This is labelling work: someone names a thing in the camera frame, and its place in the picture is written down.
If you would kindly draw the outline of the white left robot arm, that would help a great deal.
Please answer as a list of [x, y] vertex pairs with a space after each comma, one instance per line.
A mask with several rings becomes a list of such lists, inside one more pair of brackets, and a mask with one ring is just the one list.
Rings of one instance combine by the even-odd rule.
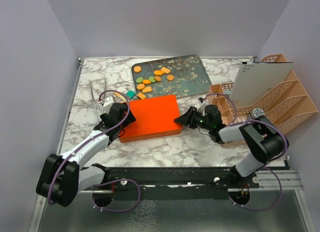
[[111, 178], [105, 166], [85, 165], [118, 139], [121, 131], [136, 118], [126, 103], [115, 102], [100, 119], [80, 144], [61, 155], [52, 153], [46, 158], [35, 191], [45, 197], [48, 204], [67, 207], [78, 192], [93, 185], [101, 190], [110, 185]]

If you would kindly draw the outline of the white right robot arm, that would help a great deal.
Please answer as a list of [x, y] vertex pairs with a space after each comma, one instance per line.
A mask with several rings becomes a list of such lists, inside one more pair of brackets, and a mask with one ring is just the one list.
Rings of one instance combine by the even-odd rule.
[[229, 181], [240, 188], [248, 176], [283, 153], [289, 142], [265, 117], [259, 116], [248, 122], [225, 124], [217, 105], [207, 104], [203, 109], [194, 106], [180, 114], [178, 105], [131, 105], [135, 122], [125, 128], [121, 143], [148, 140], [181, 133], [183, 127], [204, 129], [210, 139], [220, 145], [244, 141], [250, 152], [230, 174]]

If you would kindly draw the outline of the orange tin lid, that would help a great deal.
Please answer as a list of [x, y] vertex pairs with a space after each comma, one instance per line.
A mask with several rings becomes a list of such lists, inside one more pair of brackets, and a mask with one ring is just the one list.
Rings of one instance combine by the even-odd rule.
[[124, 129], [125, 133], [149, 134], [182, 130], [182, 126], [174, 122], [180, 116], [175, 95], [133, 100], [129, 104], [136, 121]]

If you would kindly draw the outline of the orange cookie tin box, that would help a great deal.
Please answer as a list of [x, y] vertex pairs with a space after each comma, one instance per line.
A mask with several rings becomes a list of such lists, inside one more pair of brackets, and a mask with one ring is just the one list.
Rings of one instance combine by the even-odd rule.
[[182, 131], [181, 129], [177, 129], [177, 130], [162, 131], [162, 132], [155, 132], [155, 133], [144, 133], [144, 134], [129, 133], [128, 131], [126, 131], [125, 134], [119, 138], [119, 141], [121, 143], [128, 143], [128, 142], [156, 139], [156, 138], [162, 138], [167, 136], [179, 135], [181, 131]]

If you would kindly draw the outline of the silver metal tongs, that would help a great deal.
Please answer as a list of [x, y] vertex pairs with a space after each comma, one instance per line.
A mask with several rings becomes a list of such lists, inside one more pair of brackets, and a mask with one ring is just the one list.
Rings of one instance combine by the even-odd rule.
[[101, 79], [89, 80], [89, 91], [91, 95], [91, 101], [93, 103], [94, 112], [97, 120], [100, 119], [100, 115], [103, 113], [103, 103], [105, 101], [106, 94], [100, 95], [108, 88], [107, 79], [104, 76]]

